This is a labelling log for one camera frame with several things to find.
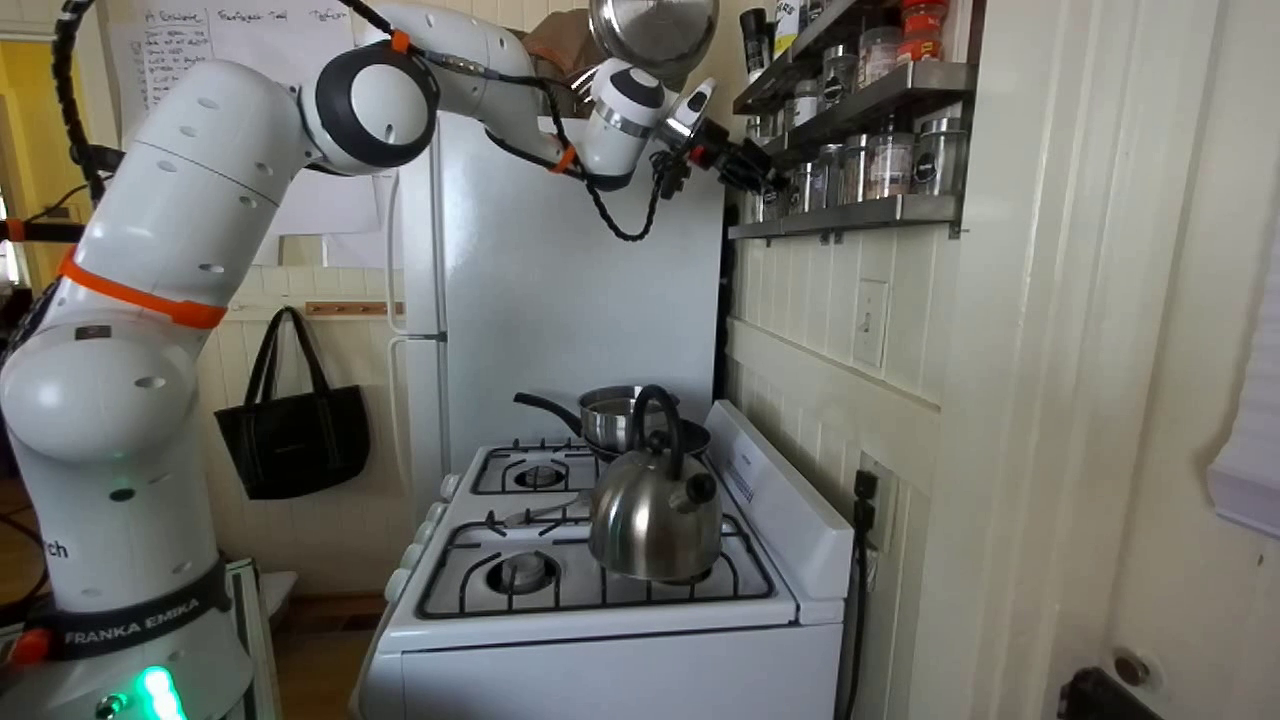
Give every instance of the black bag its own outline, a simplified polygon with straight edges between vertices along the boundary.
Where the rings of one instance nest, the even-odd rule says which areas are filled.
[[[309,360],[312,392],[272,402],[277,337],[291,322]],[[217,413],[217,430],[251,499],[309,497],[362,475],[367,459],[367,416],[362,388],[330,388],[298,308],[282,308],[258,348],[239,410]]]

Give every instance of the pot handle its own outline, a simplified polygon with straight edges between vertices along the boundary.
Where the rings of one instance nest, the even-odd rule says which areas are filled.
[[[628,430],[637,433],[637,448],[646,448],[646,413],[648,403],[661,403],[661,413],[667,416],[667,430],[671,430],[671,448],[664,456],[664,475],[680,482],[680,468],[683,468],[683,430],[680,430],[680,413],[675,413],[675,402],[657,388],[657,384],[646,384],[637,397],[633,397],[633,410],[628,410]]]
[[[559,425],[568,425],[573,436],[584,436],[584,422],[544,397],[516,392],[513,403],[551,413],[551,416],[559,416]]]

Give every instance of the green light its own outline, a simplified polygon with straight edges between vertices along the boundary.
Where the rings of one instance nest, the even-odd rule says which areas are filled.
[[[170,668],[159,668],[159,664],[145,668],[141,685],[145,685],[141,699],[145,699],[148,720],[190,720],[186,699],[182,699]]]

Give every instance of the refrigerator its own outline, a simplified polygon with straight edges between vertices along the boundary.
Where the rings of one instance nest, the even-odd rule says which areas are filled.
[[[604,194],[625,230],[646,220],[648,154],[628,187]],[[680,416],[703,416],[722,246],[723,194],[710,171],[657,206],[648,239],[625,246],[577,182],[440,111],[394,202],[394,430],[417,499],[486,445],[573,440],[557,416],[513,403],[516,392],[577,410],[594,388],[646,379],[675,392]]]

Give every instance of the white stove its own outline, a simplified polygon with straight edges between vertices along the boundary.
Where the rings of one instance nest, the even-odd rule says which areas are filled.
[[[590,448],[486,448],[387,579],[367,720],[829,720],[853,529],[733,410],[710,413],[722,561],[692,586],[590,550]]]

